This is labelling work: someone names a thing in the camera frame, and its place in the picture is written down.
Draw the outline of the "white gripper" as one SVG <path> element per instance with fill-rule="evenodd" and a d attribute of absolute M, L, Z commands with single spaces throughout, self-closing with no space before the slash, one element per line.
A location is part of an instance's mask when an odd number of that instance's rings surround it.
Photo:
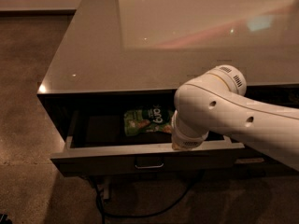
<path fill-rule="evenodd" d="M 208 137 L 209 130 L 202 127 L 192 128 L 175 111 L 171 118 L 171 141 L 174 150 L 192 150 L 199 147 Z"/>

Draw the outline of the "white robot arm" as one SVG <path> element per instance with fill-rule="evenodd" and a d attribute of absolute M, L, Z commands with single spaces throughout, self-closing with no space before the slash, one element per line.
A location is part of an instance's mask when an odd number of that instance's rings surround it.
<path fill-rule="evenodd" d="M 231 65 L 182 84 L 174 96 L 173 148 L 199 147 L 214 132 L 298 171 L 299 109 L 251 100 L 246 89 L 244 76 Z"/>

